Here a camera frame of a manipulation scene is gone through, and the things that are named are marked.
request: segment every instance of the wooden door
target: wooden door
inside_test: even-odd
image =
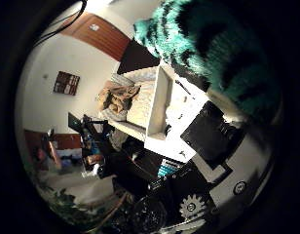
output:
[[[121,60],[130,42],[130,38],[113,24],[91,13],[83,13],[61,33],[84,41],[117,61]]]

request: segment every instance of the stuffed animal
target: stuffed animal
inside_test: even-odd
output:
[[[166,0],[134,31],[153,56],[209,82],[254,121],[275,116],[281,92],[267,56],[252,29],[218,1]]]

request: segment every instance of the computer monitor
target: computer monitor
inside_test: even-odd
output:
[[[79,134],[83,131],[81,121],[70,112],[68,112],[68,127]]]

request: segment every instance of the framed picture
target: framed picture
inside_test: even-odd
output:
[[[54,92],[75,96],[80,76],[60,71],[56,77]]]

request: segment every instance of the gear wheel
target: gear wheel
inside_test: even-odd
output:
[[[206,202],[202,200],[202,197],[193,194],[192,196],[188,195],[187,198],[182,200],[179,211],[185,219],[190,219],[205,209]]]

